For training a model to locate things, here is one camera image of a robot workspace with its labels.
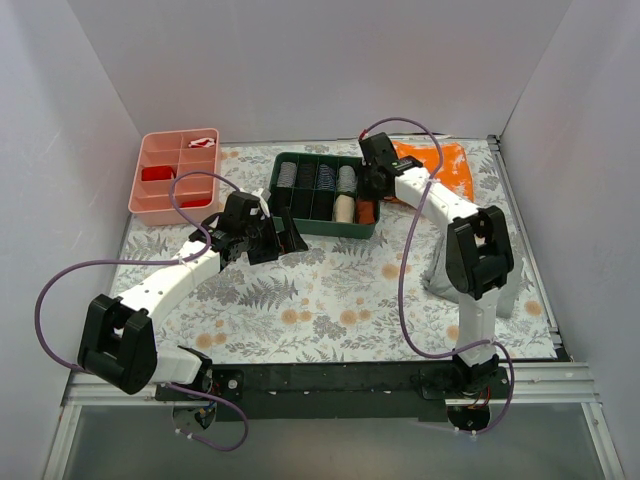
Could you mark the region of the orange and cream underwear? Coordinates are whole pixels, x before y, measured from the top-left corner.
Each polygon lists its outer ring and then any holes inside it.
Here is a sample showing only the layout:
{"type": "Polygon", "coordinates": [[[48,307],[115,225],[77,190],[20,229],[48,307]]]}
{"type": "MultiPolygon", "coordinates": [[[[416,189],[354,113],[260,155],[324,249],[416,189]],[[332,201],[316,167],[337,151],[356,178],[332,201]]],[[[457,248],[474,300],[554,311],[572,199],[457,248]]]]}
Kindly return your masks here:
{"type": "Polygon", "coordinates": [[[359,225],[373,225],[376,223],[377,203],[371,200],[358,199],[356,201],[356,220],[359,225]]]}

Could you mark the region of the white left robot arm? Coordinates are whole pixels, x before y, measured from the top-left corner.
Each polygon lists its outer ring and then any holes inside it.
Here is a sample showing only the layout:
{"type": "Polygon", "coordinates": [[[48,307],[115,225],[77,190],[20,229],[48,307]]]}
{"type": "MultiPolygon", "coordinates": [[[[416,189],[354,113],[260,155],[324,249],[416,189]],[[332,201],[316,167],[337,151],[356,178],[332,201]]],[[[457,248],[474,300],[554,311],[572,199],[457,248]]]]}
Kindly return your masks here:
{"type": "Polygon", "coordinates": [[[198,286],[241,256],[257,265],[307,250],[289,208],[271,209],[267,196],[232,192],[224,210],[200,223],[162,268],[116,297],[96,297],[79,366],[127,394],[150,383],[178,384],[188,398],[205,398],[213,386],[211,359],[189,347],[158,346],[156,331],[198,286]]]}

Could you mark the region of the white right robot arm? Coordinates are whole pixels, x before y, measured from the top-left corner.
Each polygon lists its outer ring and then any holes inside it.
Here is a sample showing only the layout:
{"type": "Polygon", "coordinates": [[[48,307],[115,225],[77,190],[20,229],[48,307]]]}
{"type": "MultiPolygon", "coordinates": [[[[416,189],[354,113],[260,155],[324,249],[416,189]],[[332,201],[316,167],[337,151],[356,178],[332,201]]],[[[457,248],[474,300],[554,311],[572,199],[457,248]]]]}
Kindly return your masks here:
{"type": "Polygon", "coordinates": [[[437,175],[443,155],[429,168],[412,156],[400,157],[384,133],[362,132],[358,142],[363,155],[358,180],[365,196],[394,197],[444,235],[445,273],[459,299],[457,343],[445,356],[452,363],[454,389],[475,397],[498,370],[497,302],[514,268],[504,212],[481,208],[442,184],[437,175]]]}

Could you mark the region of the green divided organiser box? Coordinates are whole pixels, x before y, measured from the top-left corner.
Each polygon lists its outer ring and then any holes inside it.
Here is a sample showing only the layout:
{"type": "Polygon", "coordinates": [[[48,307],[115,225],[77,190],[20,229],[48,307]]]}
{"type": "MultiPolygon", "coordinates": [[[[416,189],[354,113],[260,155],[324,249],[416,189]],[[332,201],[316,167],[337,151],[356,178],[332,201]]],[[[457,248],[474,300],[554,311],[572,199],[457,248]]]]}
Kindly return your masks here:
{"type": "MultiPolygon", "coordinates": [[[[361,164],[361,159],[358,157],[345,157],[345,156],[336,156],[336,155],[314,155],[309,153],[295,153],[295,152],[283,152],[279,153],[275,157],[275,163],[272,169],[270,183],[269,183],[269,191],[272,195],[272,191],[274,190],[278,178],[279,168],[283,162],[294,162],[298,165],[300,163],[315,163],[317,166],[316,176],[315,176],[315,185],[314,188],[311,189],[314,192],[318,190],[316,188],[316,178],[318,172],[318,166],[320,164],[328,164],[336,171],[336,182],[338,178],[339,168],[343,165],[350,165],[355,169],[357,173],[357,168],[361,164]]],[[[355,215],[354,221],[352,223],[337,223],[333,220],[331,221],[318,221],[309,219],[294,219],[296,227],[301,234],[310,234],[310,235],[320,235],[320,236],[332,236],[332,237],[345,237],[345,238],[353,238],[353,239],[368,239],[373,235],[375,226],[377,225],[380,217],[380,207],[377,203],[376,208],[376,223],[373,225],[359,225],[356,220],[356,201],[360,199],[357,189],[354,193],[347,192],[339,192],[337,188],[335,188],[334,192],[334,202],[336,197],[339,195],[348,195],[355,199],[355,215]]],[[[271,210],[271,214],[276,221],[276,225],[281,227],[282,220],[279,215],[276,215],[275,212],[271,208],[271,201],[269,199],[269,208],[271,210]]]]}

